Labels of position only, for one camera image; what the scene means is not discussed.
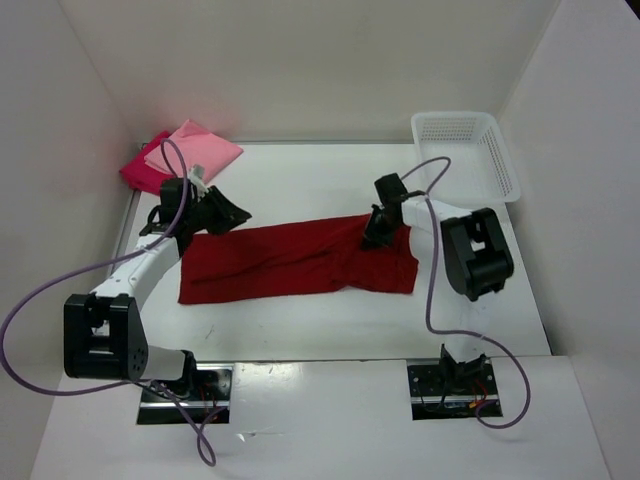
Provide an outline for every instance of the fabric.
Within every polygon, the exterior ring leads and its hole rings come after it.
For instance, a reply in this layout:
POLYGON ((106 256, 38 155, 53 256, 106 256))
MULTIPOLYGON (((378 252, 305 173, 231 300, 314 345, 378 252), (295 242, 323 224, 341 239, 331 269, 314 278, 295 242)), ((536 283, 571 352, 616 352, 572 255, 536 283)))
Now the fabric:
MULTIPOLYGON (((187 164, 187 171, 194 165, 204 168, 202 180, 209 183, 227 165, 233 162, 244 150, 224 138, 220 138, 195 122, 187 120, 169 137, 180 148, 187 164)), ((169 164, 180 176, 182 171, 176 152, 170 146, 165 146, 169 164)), ((145 160, 151 167, 171 173, 162 158, 160 147, 147 153, 145 160)))
POLYGON ((346 286, 411 293, 418 261, 408 227, 390 247, 360 250, 369 216, 330 218, 195 235, 182 258, 179 302, 225 303, 250 298, 335 292, 346 286))
POLYGON ((120 169, 120 174, 127 184, 134 190, 142 190, 143 192, 160 195, 160 186, 171 175, 159 172, 155 168, 151 168, 145 163, 144 157, 154 150, 162 139, 167 138, 169 132, 162 132, 157 135, 151 142, 136 155, 125 167, 120 169))

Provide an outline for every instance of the red cloth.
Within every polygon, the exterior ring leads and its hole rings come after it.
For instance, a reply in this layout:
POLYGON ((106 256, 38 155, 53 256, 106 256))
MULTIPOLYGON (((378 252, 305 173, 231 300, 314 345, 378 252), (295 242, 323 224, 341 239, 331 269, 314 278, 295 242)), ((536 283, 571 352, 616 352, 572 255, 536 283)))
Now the red cloth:
POLYGON ((335 292, 411 293, 418 261, 401 227, 391 247, 360 250, 368 215, 195 235, 182 258, 179 302, 335 292))
POLYGON ((143 192, 160 195, 162 182, 171 178, 171 175, 167 175, 150 167, 144 160, 144 157, 160 145, 162 139, 167 137, 169 137, 169 132, 165 131, 158 134, 140 150, 136 158, 120 169, 123 178, 134 190, 142 190, 143 192))

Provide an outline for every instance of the white tabletop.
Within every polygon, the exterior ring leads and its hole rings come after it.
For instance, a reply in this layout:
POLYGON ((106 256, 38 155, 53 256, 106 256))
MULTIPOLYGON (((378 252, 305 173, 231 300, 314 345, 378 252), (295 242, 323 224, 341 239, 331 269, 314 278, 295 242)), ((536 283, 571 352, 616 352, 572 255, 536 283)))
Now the white tabletop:
MULTIPOLYGON (((186 425, 136 426, 134 386, 56 398, 32 480, 607 480, 589 414, 564 357, 523 359, 533 401, 516 427, 475 419, 412 421, 406 364, 238 364, 231 422, 207 435, 201 463, 186 425)), ((510 360, 494 360, 505 418, 524 398, 510 360)), ((65 378, 61 389, 95 382, 65 378)), ((496 423, 504 419, 490 419, 496 423)))
MULTIPOLYGON (((371 211, 373 182, 406 172, 416 164, 413 146, 244 145, 245 153, 214 184, 253 218, 241 228, 371 211)), ((419 176, 407 182, 420 185, 419 176)), ((159 199, 142 194, 127 245, 129 251, 159 199)), ((489 335, 516 355, 549 355, 540 316, 504 206, 495 208, 515 262, 494 311, 489 335)), ((414 242, 428 241, 419 233, 414 242)), ((150 344, 192 350, 198 360, 273 361, 397 359, 436 357, 441 338, 424 326, 430 259, 421 266, 412 295, 345 289, 340 292, 247 300, 219 305, 177 303, 180 267, 165 275, 142 311, 150 344)), ((434 325, 452 327, 462 297, 450 288, 444 270, 434 302, 434 325)), ((501 355, 487 348, 489 355, 501 355)))

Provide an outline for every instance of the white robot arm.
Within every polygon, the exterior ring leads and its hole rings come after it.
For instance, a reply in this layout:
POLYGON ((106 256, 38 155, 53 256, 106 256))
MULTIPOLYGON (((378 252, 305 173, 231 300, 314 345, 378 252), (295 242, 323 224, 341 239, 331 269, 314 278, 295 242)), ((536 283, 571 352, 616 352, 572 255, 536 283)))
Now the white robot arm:
POLYGON ((193 354, 150 347, 140 310, 164 274, 180 260, 196 232, 222 235, 251 218, 216 187, 196 185, 187 182, 182 215, 167 235, 179 212, 184 183, 178 178, 165 181, 160 205, 149 214, 149 223, 140 232, 135 248, 144 253, 120 265, 89 294, 69 297, 64 306, 64 368, 68 376, 160 380, 171 382, 174 392, 194 386, 193 354), (157 245, 148 248, 157 240, 157 245))
MULTIPOLYGON (((402 224, 419 228, 431 236, 433 231, 424 192, 409 193, 397 174, 375 182, 381 205, 373 206, 363 248, 378 248, 393 240, 402 224)), ((483 335, 489 326, 497 294, 513 274, 513 259, 495 212, 489 208, 470 211, 431 200, 440 223, 447 279, 461 295, 466 314, 447 330, 473 331, 483 335)), ((441 350, 441 363, 450 383, 477 374, 484 363, 481 340, 470 335, 447 335, 441 350)))

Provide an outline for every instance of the mesh basket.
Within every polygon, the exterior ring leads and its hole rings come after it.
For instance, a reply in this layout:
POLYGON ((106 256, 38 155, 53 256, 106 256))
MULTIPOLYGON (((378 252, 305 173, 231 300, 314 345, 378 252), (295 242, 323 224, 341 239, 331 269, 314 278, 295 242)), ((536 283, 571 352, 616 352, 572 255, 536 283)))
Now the mesh basket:
MULTIPOLYGON (((416 113, 411 128, 419 162, 439 156, 451 158, 451 168, 432 191, 434 198, 470 206, 520 198, 520 185, 493 116, 479 112, 416 113)), ((425 188, 442 167, 434 162, 419 170, 425 188)))

